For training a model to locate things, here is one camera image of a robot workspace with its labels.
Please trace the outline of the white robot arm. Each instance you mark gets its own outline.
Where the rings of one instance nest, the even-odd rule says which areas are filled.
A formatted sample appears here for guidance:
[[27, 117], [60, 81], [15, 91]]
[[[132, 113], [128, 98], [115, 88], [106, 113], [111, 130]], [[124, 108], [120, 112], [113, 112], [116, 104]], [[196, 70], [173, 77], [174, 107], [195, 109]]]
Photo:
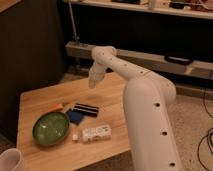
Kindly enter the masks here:
[[112, 46], [91, 50], [89, 86], [101, 82], [107, 69], [126, 80], [123, 108], [135, 171], [184, 171], [167, 106], [176, 98], [167, 78], [117, 57]]

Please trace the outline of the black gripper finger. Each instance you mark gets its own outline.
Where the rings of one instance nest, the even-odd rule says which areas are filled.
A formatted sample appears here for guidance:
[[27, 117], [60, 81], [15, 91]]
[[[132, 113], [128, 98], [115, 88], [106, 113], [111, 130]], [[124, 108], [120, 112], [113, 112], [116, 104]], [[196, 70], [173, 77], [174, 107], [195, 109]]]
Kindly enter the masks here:
[[85, 107], [78, 106], [77, 104], [73, 107], [73, 111], [88, 113], [88, 110]]
[[87, 115], [91, 117], [97, 117], [99, 114], [99, 108], [98, 107], [88, 107], [87, 108]]

